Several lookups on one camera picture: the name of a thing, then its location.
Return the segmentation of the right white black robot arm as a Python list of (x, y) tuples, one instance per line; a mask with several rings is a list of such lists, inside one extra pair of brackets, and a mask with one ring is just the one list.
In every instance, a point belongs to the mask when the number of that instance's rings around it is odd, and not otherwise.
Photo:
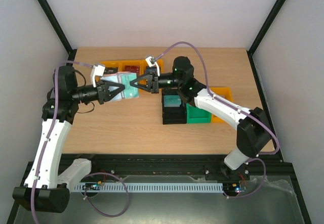
[(236, 130), (236, 147), (224, 158), (220, 171), (230, 180), (249, 159), (256, 157), (271, 140), (269, 122), (265, 112), (256, 107), (251, 110), (214, 94), (210, 88), (194, 77), (194, 67), (184, 56), (173, 62), (172, 72), (145, 73), (132, 80), (138, 89), (158, 93), (162, 88), (175, 88), (181, 100), (222, 119)]

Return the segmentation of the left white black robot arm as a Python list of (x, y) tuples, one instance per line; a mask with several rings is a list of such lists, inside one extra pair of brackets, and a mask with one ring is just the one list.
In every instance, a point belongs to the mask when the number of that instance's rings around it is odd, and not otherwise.
[(105, 67), (92, 66), (91, 84), (78, 86), (76, 70), (60, 66), (54, 71), (54, 96), (48, 96), (43, 106), (42, 134), (32, 168), (23, 186), (15, 187), (13, 198), (32, 213), (62, 213), (69, 202), (70, 192), (91, 172), (88, 159), (79, 158), (59, 173), (63, 146), (79, 104), (97, 101), (104, 104), (121, 93), (125, 86), (111, 81), (97, 80)]

